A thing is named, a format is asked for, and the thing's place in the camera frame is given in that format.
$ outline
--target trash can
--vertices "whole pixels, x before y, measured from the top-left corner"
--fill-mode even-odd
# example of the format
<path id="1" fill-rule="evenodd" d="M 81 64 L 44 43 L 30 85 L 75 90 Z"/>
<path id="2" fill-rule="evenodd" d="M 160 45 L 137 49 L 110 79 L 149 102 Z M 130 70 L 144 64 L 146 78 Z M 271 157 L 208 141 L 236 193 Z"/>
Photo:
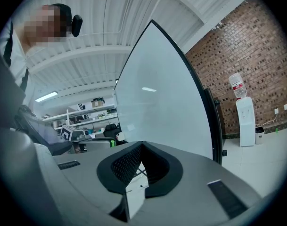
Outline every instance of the trash can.
<path id="1" fill-rule="evenodd" d="M 263 138 L 265 135 L 265 130 L 263 127 L 256 127 L 255 128 L 255 144 L 259 145 L 259 144 L 263 144 Z"/>

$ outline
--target whiteboard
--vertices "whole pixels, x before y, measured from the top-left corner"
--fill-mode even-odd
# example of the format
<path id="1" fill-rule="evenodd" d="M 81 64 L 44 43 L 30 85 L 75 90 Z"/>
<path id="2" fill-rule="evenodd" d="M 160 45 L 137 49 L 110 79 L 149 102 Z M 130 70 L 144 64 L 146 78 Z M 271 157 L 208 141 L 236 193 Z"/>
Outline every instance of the whiteboard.
<path id="1" fill-rule="evenodd" d="M 213 159 L 211 132 L 192 68 L 153 20 L 131 52 L 115 87 L 125 140 L 150 141 Z"/>

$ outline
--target black strap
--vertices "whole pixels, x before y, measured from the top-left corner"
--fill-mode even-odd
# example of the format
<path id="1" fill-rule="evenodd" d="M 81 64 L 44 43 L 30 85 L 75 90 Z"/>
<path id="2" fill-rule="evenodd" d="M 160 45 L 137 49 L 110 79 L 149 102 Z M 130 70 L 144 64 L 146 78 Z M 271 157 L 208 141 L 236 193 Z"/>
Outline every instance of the black strap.
<path id="1" fill-rule="evenodd" d="M 28 82 L 28 69 L 26 69 L 25 76 L 22 78 L 22 84 L 20 85 L 20 88 L 23 92 L 25 92 Z"/>
<path id="2" fill-rule="evenodd" d="M 7 41 L 7 44 L 5 46 L 5 51 L 4 51 L 4 55 L 3 58 L 6 61 L 6 63 L 8 64 L 8 66 L 11 66 L 11 51 L 12 51 L 12 33 L 13 33 L 13 23 L 10 23 L 10 36 L 9 39 Z"/>

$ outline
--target green object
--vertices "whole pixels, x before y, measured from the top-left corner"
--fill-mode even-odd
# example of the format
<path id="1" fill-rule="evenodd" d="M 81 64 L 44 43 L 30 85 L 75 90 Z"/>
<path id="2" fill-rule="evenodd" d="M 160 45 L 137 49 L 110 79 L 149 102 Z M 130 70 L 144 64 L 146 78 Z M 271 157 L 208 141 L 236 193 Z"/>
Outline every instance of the green object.
<path id="1" fill-rule="evenodd" d="M 111 141 L 111 147 L 116 146 L 116 142 L 114 140 Z"/>

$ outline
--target red label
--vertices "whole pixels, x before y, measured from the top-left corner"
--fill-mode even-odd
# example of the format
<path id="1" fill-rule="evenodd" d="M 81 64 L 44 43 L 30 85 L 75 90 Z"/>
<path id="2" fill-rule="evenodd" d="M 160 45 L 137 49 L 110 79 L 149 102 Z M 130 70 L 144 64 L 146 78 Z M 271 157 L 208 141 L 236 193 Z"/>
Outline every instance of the red label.
<path id="1" fill-rule="evenodd" d="M 233 88 L 233 90 L 236 90 L 236 89 L 241 88 L 241 87 L 243 87 L 243 84 L 239 84 L 239 85 L 234 86 L 234 87 L 232 87 L 232 88 Z"/>

